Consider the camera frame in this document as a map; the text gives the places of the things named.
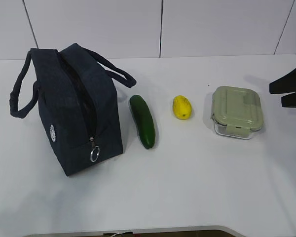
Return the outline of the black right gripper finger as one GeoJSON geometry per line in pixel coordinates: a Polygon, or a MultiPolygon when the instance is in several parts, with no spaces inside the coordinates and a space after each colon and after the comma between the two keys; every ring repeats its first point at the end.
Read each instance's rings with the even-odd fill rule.
{"type": "Polygon", "coordinates": [[[296,92],[296,68],[285,76],[269,84],[270,94],[284,94],[296,92]]]}
{"type": "Polygon", "coordinates": [[[281,104],[284,108],[296,108],[296,92],[283,96],[281,104]]]}

